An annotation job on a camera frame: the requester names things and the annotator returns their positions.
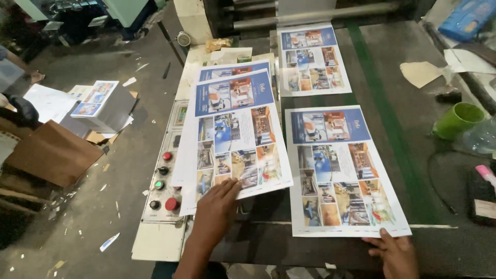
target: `blue header banner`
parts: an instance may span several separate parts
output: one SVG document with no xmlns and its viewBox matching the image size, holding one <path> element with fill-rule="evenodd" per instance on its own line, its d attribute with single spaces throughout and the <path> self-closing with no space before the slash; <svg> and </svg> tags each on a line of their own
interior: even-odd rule
<svg viewBox="0 0 496 279">
<path fill-rule="evenodd" d="M 273 102 L 269 75 L 263 71 L 196 86 L 195 116 L 229 112 Z"/>
<path fill-rule="evenodd" d="M 206 81 L 225 76 L 232 76 L 251 71 L 261 70 L 261 69 L 267 69 L 267 72 L 270 72 L 269 62 L 263 62 L 253 65 L 244 65 L 244 66 L 239 65 L 239 66 L 232 66 L 232 67 L 218 68 L 218 69 L 205 69 L 200 71 L 199 81 Z"/>
<path fill-rule="evenodd" d="M 337 45 L 332 27 L 281 33 L 281 40 L 283 50 Z"/>
<path fill-rule="evenodd" d="M 293 143 L 370 140 L 360 108 L 292 112 Z"/>
</svg>

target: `blue package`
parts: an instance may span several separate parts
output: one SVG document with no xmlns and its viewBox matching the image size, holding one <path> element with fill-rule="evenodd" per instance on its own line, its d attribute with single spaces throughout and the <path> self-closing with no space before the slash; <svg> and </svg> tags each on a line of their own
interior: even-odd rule
<svg viewBox="0 0 496 279">
<path fill-rule="evenodd" d="M 464 0 L 438 31 L 459 42 L 470 42 L 496 11 L 496 0 Z"/>
</svg>

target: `control panel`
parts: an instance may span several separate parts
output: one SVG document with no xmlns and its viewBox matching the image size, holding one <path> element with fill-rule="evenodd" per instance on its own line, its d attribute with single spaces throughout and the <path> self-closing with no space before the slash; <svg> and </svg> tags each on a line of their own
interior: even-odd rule
<svg viewBox="0 0 496 279">
<path fill-rule="evenodd" d="M 171 185 L 170 180 L 181 140 L 188 102 L 188 100 L 174 102 L 141 222 L 176 223 L 184 221 L 184 216 L 179 217 L 181 188 Z"/>
</svg>

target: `person's arm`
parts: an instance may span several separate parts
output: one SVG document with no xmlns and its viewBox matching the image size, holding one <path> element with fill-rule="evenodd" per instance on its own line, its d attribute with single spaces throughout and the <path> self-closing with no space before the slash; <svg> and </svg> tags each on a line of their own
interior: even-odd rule
<svg viewBox="0 0 496 279">
<path fill-rule="evenodd" d="M 215 185 L 197 203 L 193 230 L 174 273 L 174 279 L 199 279 L 205 272 L 210 254 L 224 237 L 236 214 L 238 180 L 228 178 Z"/>
<path fill-rule="evenodd" d="M 369 255 L 380 257 L 386 279 L 419 279 L 415 248 L 410 237 L 393 238 L 386 229 L 380 229 L 381 238 L 364 237 L 362 240 L 375 245 Z"/>
</svg>

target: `red button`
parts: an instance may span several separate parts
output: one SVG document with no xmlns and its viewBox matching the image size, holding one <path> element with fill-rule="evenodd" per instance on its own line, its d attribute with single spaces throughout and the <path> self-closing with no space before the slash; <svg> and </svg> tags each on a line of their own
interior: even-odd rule
<svg viewBox="0 0 496 279">
<path fill-rule="evenodd" d="M 172 159 L 172 154 L 170 152 L 165 152 L 164 160 L 169 161 L 170 159 Z"/>
<path fill-rule="evenodd" d="M 178 200 L 176 200 L 176 198 L 168 198 L 167 201 L 165 202 L 165 209 L 167 209 L 168 211 L 174 211 L 178 209 L 178 207 L 179 207 L 179 203 Z"/>
</svg>

